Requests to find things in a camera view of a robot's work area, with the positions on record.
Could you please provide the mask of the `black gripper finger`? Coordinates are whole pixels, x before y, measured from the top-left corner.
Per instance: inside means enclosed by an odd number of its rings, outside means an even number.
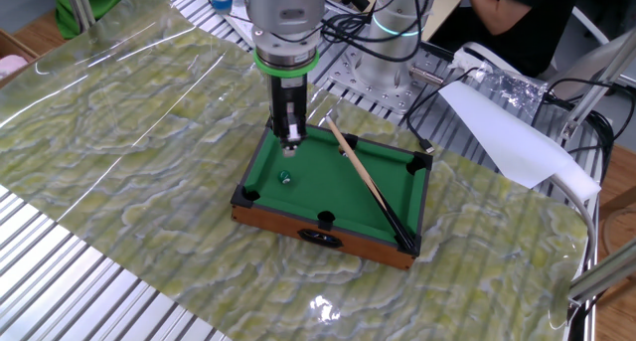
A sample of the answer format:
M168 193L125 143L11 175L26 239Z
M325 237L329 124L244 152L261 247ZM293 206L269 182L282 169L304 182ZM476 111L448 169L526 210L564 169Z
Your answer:
M293 157L303 140L303 123L300 120L288 121L284 119L281 123L281 132L279 136L282 155L284 157Z

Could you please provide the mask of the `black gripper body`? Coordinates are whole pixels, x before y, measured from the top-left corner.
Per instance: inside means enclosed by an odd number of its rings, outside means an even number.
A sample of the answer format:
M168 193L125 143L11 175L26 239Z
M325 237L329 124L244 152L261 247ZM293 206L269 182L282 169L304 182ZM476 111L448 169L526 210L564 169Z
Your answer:
M269 78L269 92L271 95L271 116L274 121L281 120L287 114L287 105L293 107L295 118L300 121L306 119L307 107L307 76L296 78Z

